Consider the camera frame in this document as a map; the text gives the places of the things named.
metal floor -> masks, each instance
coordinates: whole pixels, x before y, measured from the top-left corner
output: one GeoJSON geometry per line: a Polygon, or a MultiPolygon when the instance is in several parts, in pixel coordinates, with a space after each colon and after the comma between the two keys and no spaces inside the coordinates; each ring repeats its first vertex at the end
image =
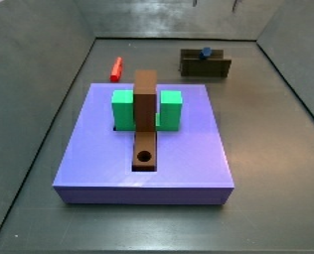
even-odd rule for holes
{"type": "Polygon", "coordinates": [[[314,251],[314,121],[256,43],[95,42],[0,230],[0,253],[24,250],[314,251]],[[229,77],[182,78],[179,49],[206,46],[232,58],[229,77]],[[226,205],[60,201],[51,184],[84,95],[107,82],[118,56],[120,82],[153,68],[158,83],[206,85],[234,177],[226,205]]]}

purple box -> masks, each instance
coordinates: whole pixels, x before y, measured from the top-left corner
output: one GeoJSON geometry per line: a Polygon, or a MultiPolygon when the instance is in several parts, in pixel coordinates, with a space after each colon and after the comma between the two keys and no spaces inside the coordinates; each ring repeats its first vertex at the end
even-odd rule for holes
{"type": "Polygon", "coordinates": [[[134,132],[112,131],[111,93],[132,84],[94,83],[56,173],[67,203],[223,204],[234,189],[203,85],[158,84],[182,92],[178,132],[157,133],[157,172],[131,172],[134,132]]]}

red block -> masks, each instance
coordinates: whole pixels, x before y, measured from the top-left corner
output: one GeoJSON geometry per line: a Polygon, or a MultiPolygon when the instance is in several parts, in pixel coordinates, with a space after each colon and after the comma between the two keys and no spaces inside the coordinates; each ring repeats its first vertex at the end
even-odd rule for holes
{"type": "Polygon", "coordinates": [[[119,81],[120,71],[122,71],[122,58],[116,58],[108,77],[108,80],[111,82],[119,81]]]}

gray wall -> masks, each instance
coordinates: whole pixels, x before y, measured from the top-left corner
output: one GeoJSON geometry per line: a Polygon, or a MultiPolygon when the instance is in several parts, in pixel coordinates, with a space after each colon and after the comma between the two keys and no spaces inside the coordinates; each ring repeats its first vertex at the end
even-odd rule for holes
{"type": "Polygon", "coordinates": [[[96,37],[256,40],[282,0],[76,0],[96,37]]]}
{"type": "Polygon", "coordinates": [[[74,1],[0,2],[0,224],[92,40],[74,1]]]}
{"type": "Polygon", "coordinates": [[[257,43],[314,114],[314,0],[286,0],[257,43]]]}

green cube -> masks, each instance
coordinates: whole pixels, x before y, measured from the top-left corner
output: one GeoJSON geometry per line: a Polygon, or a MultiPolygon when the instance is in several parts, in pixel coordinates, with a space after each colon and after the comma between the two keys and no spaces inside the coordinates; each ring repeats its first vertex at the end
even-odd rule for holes
{"type": "Polygon", "coordinates": [[[159,98],[159,130],[178,131],[182,111],[181,91],[161,91],[159,98]]]}
{"type": "Polygon", "coordinates": [[[112,91],[111,112],[115,131],[134,131],[132,90],[112,91]]]}

